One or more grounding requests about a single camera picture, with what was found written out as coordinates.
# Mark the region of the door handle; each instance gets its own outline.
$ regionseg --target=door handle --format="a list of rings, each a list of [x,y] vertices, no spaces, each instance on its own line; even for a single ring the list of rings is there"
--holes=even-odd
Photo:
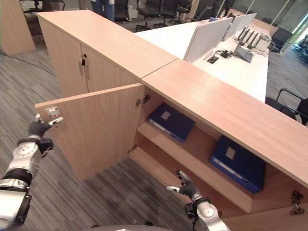
[[[90,80],[90,75],[88,74],[88,66],[84,65],[84,68],[85,68],[86,78],[87,78],[87,80]]]
[[[79,66],[80,74],[81,74],[81,76],[83,76],[83,68],[82,68],[82,63],[81,63],[81,61],[78,61],[78,66]]]

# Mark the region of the person's legs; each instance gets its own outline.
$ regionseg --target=person's legs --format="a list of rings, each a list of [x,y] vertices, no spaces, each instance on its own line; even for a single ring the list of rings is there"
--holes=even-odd
[[[105,18],[109,19],[110,21],[115,21],[115,5],[110,5],[109,0],[101,0],[104,4],[104,11],[105,11]]]
[[[100,16],[104,16],[103,1],[104,0],[96,0],[95,2],[95,12],[99,14]]]

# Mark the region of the gray carpet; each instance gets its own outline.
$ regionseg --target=gray carpet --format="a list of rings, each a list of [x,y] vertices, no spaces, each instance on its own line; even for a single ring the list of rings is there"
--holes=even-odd
[[[34,36],[36,51],[14,55],[53,72],[42,35]],[[284,57],[270,54],[267,96],[281,87],[308,96],[308,67],[289,51]],[[0,175],[12,158],[16,142],[26,136],[35,114],[34,104],[61,97],[55,76],[25,62],[0,55]],[[295,104],[290,97],[283,98]],[[61,151],[40,163],[31,186],[32,207],[20,231],[80,231],[93,224],[143,224],[177,231],[191,230],[183,203],[139,167],[125,160],[80,182]]]

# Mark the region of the person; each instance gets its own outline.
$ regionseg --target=person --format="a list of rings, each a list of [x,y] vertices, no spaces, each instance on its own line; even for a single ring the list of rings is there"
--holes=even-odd
[[[115,0],[91,0],[91,4],[95,13],[112,22],[115,21]]]

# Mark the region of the white desk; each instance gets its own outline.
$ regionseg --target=white desk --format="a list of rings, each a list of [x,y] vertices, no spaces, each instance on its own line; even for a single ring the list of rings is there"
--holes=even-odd
[[[146,30],[135,34],[177,56],[179,59],[183,59],[194,30],[199,24],[206,22],[208,20]]]
[[[193,32],[199,23],[204,23],[204,21],[142,31],[136,35],[183,59]],[[250,28],[269,35],[268,31],[258,26],[250,25]],[[213,51],[233,51],[237,46],[234,37],[231,36],[228,40],[220,42]],[[255,54],[251,63],[238,57],[225,59],[218,54],[216,56],[219,59],[214,64],[203,60],[203,57],[192,64],[256,99],[265,101],[268,56]]]

